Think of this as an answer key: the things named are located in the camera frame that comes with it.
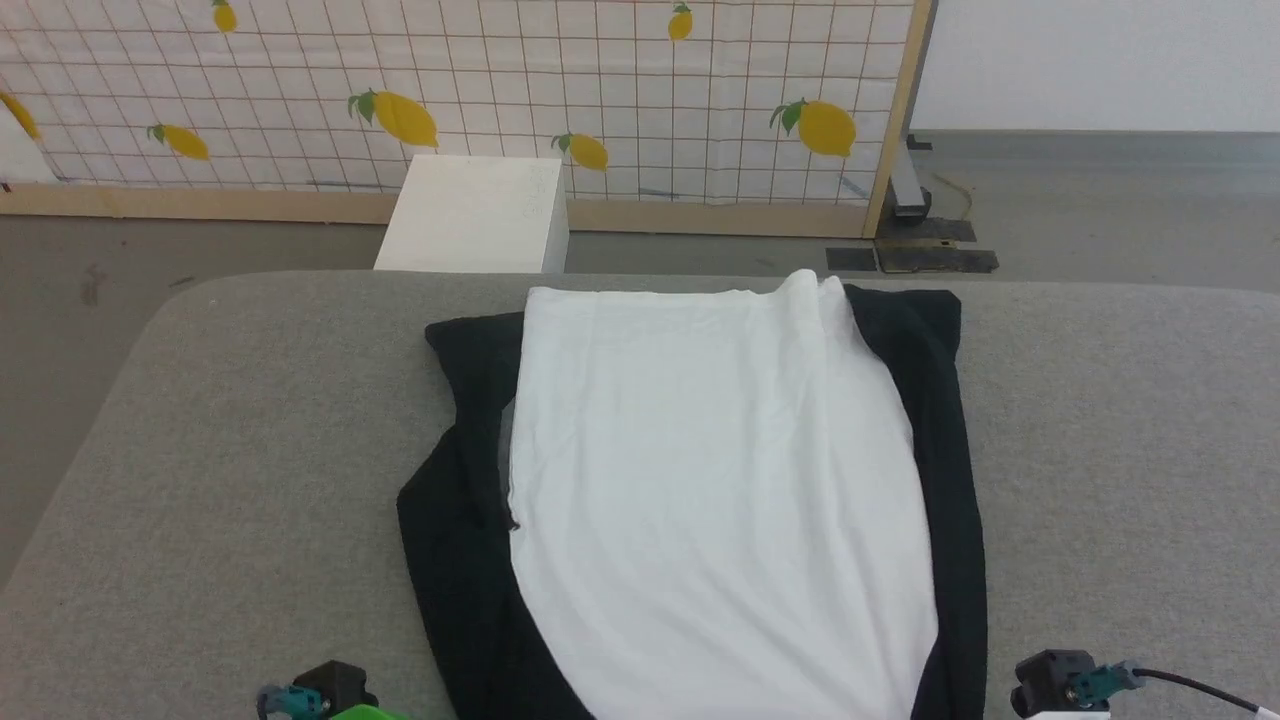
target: white foam block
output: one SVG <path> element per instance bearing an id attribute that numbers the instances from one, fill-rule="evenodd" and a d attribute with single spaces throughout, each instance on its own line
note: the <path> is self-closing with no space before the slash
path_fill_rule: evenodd
<path id="1" fill-rule="evenodd" d="M 561 273 L 559 160 L 415 155 L 375 270 Z"/>
<path id="2" fill-rule="evenodd" d="M 40 146 L 4 105 L 0 105 L 0 182 L 58 182 Z"/>

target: black t-shirt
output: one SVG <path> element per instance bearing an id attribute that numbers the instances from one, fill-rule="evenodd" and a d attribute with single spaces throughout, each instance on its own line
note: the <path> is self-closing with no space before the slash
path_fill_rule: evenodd
<path id="1" fill-rule="evenodd" d="M 977 720 L 987 683 L 987 588 L 955 368 L 960 301 L 942 291 L 847 284 L 845 293 L 911 421 L 929 523 L 938 638 L 911 717 Z M 428 325 L 457 416 L 397 500 L 422 624 L 460 720 L 591 717 L 547 650 L 511 566 L 498 456 L 522 331 L 520 313 Z"/>

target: grid pattern backdrop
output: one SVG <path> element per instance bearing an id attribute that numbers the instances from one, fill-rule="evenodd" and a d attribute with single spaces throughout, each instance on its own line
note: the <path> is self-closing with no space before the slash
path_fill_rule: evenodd
<path id="1" fill-rule="evenodd" d="M 910 15 L 911 0 L 0 0 L 0 91 L 67 182 L 396 192 L 413 154 L 442 152 L 563 158 L 579 199 L 865 205 Z"/>

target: black cable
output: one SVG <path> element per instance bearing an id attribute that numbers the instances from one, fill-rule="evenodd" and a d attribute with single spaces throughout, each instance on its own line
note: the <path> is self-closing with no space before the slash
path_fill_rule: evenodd
<path id="1" fill-rule="evenodd" d="M 1165 680 L 1166 683 L 1175 683 L 1175 684 L 1179 684 L 1179 685 L 1185 685 L 1188 688 L 1199 691 L 1202 693 L 1211 694 L 1211 696 L 1216 697 L 1217 700 L 1224 700 L 1226 702 L 1230 702 L 1231 705 L 1234 705 L 1236 707 L 1243 707 L 1243 708 L 1248 710 L 1249 712 L 1257 712 L 1258 711 L 1258 705 L 1256 702 L 1249 702 L 1249 701 L 1244 700 L 1243 697 L 1236 697 L 1236 696 L 1234 696 L 1234 694 L 1231 694 L 1231 693 L 1229 693 L 1226 691 L 1220 691 L 1220 689 L 1215 688 L 1213 685 L 1206 685 L 1204 683 L 1201 683 L 1199 680 L 1193 680 L 1190 678 L 1184 678 L 1181 675 L 1175 675 L 1172 673 L 1165 673 L 1164 670 L 1148 670 L 1146 667 L 1134 667 L 1133 674 L 1135 676 L 1138 676 L 1138 678 L 1155 678 L 1157 680 Z"/>

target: teal connector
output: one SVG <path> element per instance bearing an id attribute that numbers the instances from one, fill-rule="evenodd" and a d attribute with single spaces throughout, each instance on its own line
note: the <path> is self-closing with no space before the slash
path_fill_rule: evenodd
<path id="1" fill-rule="evenodd" d="M 1140 688 L 1147 680 L 1133 674 L 1137 666 L 1135 661 L 1125 660 L 1080 673 L 1069 680 L 1066 700 L 1080 707 L 1093 707 L 1121 691 Z"/>

